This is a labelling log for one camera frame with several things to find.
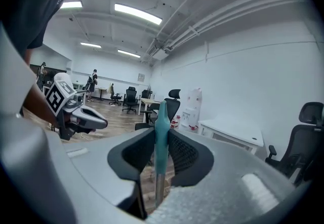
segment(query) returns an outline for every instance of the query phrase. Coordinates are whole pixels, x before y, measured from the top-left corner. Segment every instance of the chair headrest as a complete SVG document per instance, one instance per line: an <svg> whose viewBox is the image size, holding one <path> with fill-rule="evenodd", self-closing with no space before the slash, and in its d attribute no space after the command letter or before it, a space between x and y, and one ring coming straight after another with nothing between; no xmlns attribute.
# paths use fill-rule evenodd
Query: chair headrest
<svg viewBox="0 0 324 224"><path fill-rule="evenodd" d="M180 96L179 96L179 92L180 92L181 90L180 89L174 89L174 90L171 90L170 92L169 92L169 97L171 97L171 98L175 98L175 99L180 99Z"/></svg>
<svg viewBox="0 0 324 224"><path fill-rule="evenodd" d="M306 103L300 113L299 121L318 126L323 125L323 108L324 104L321 102L308 102Z"/></svg>

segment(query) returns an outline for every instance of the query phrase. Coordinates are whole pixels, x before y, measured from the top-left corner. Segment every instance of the wooden floor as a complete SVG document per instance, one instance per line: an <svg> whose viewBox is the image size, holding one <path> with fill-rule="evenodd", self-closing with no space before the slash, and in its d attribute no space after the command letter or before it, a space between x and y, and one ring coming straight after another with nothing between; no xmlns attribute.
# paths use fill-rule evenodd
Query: wooden floor
<svg viewBox="0 0 324 224"><path fill-rule="evenodd" d="M108 100L100 101L96 100L93 102L86 102L86 105L94 108L100 114L102 114L108 121L108 127L105 129L97 130L96 132L76 133L73 135L70 141L63 142L89 142L105 137L118 136L124 133L135 131L135 124L142 122L143 115L138 116L134 111L127 111L123 109L123 106L111 106ZM46 130L51 130L51 125L40 118L33 115L31 112L24 110L24 116L27 119L34 121ZM174 167L172 159L169 158L167 172L166 172L166 183L165 183L165 196L169 193L171 178L174 176ZM151 213L154 210L154 168L146 166L141 173L141 187L144 197L144 204L146 211Z"/></svg>

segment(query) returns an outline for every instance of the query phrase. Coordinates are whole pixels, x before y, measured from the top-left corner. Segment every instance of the rectangular ceiling light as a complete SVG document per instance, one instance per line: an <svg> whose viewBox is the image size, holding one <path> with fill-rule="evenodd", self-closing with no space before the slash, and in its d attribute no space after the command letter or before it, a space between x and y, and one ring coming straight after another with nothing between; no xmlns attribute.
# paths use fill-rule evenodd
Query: rectangular ceiling light
<svg viewBox="0 0 324 224"><path fill-rule="evenodd" d="M88 47L101 48L100 45L94 45L94 44L82 43L82 42L80 42L80 44L83 46L88 46Z"/></svg>
<svg viewBox="0 0 324 224"><path fill-rule="evenodd" d="M140 58L140 57L141 57L141 56L139 56L139 55L135 55L135 54L132 54L132 53L129 53L129 52L123 51L123 50L118 50L118 52L123 53L123 54L126 54L126 55L130 55L130 56L135 56L135 57L137 57L137 58Z"/></svg>
<svg viewBox="0 0 324 224"><path fill-rule="evenodd" d="M66 9L66 8L82 8L82 2L63 3L61 9Z"/></svg>
<svg viewBox="0 0 324 224"><path fill-rule="evenodd" d="M160 25L160 23L162 22L162 19L160 19L158 17L155 17L149 13L146 13L144 11L140 11L140 10L137 10L137 9L125 6L125 5L115 4L115 10L120 11L120 12L125 12L128 14L140 17L142 19L146 19L146 20L153 22L157 25Z"/></svg>

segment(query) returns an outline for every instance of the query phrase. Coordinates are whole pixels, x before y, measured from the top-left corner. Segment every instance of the person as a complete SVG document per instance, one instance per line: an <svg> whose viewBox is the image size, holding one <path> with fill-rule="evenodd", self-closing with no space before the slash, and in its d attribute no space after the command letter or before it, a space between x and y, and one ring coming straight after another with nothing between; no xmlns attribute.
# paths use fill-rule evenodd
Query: person
<svg viewBox="0 0 324 224"><path fill-rule="evenodd" d="M1 20L13 46L27 65L30 64L32 50L42 46L48 21L60 9L63 1L6 0ZM39 118L58 126L36 82L29 90L23 106Z"/></svg>
<svg viewBox="0 0 324 224"><path fill-rule="evenodd" d="M44 66L46 66L46 63L43 62L40 68L38 69L38 76L37 76L37 86L42 91L43 90L43 79L44 75L47 74L47 72L44 70Z"/></svg>
<svg viewBox="0 0 324 224"><path fill-rule="evenodd" d="M92 96L92 93L95 91L95 85L98 84L98 81L97 81L98 76L97 76L97 70L96 69L93 70L93 73L92 73L90 78L91 78L91 83L90 83L90 86L89 86L89 94L88 94L88 99L87 99L88 102L93 101L91 96Z"/></svg>

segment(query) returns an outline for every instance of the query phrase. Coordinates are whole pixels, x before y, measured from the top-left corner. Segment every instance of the white wall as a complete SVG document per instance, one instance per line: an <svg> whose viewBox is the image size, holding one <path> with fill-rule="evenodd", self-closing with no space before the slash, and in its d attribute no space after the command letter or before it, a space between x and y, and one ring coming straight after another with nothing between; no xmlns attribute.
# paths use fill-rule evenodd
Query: white wall
<svg viewBox="0 0 324 224"><path fill-rule="evenodd" d="M66 65L69 59L43 45L32 51L30 64L41 65L46 63L46 67L51 67L60 70L66 70Z"/></svg>
<svg viewBox="0 0 324 224"><path fill-rule="evenodd" d="M122 97L129 86L135 87L137 95L141 95L142 91L147 89L151 76L151 68L148 65L139 63L132 58L128 59L91 50L76 53L73 59L72 82L78 81L85 84L94 69L97 70L98 75L96 87L108 89L109 84L114 83L114 92L121 93ZM144 82L137 81L139 73L145 75ZM99 97L99 90L96 89L93 96ZM110 99L110 94L103 92L102 97Z"/></svg>
<svg viewBox="0 0 324 224"><path fill-rule="evenodd" d="M302 105L324 102L324 60L304 23L305 10L276 7L241 17L182 45L153 68L154 93L202 89L200 119L250 119L277 159L286 151Z"/></svg>

